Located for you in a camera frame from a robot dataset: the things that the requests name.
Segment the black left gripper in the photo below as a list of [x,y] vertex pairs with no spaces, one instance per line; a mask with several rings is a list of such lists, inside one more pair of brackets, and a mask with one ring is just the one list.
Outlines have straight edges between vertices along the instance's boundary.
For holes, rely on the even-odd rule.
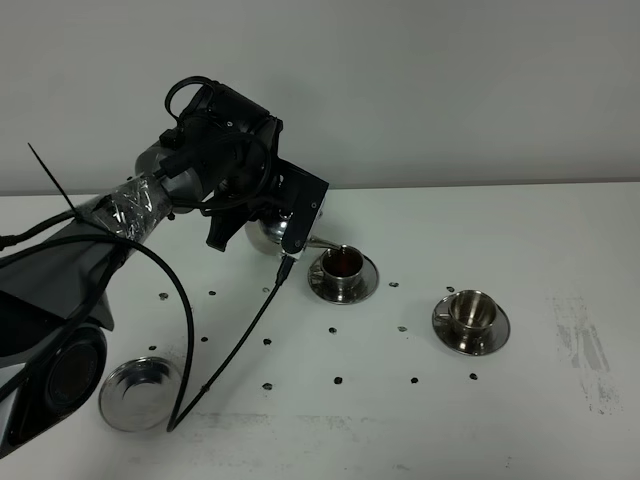
[[247,222],[277,203],[270,190],[278,119],[214,80],[181,80],[172,93],[188,86],[199,89],[172,115],[175,155],[185,168],[172,179],[172,199],[210,219],[206,244],[223,252]]

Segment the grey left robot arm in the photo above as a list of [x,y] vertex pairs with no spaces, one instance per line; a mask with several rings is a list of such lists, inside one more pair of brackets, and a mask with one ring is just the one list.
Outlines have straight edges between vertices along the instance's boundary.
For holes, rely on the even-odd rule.
[[114,326],[106,287],[135,244],[174,213],[208,215],[224,250],[273,181],[282,124],[216,81],[142,152],[134,177],[42,223],[37,252],[1,263],[1,452],[8,455],[82,406],[99,384]]

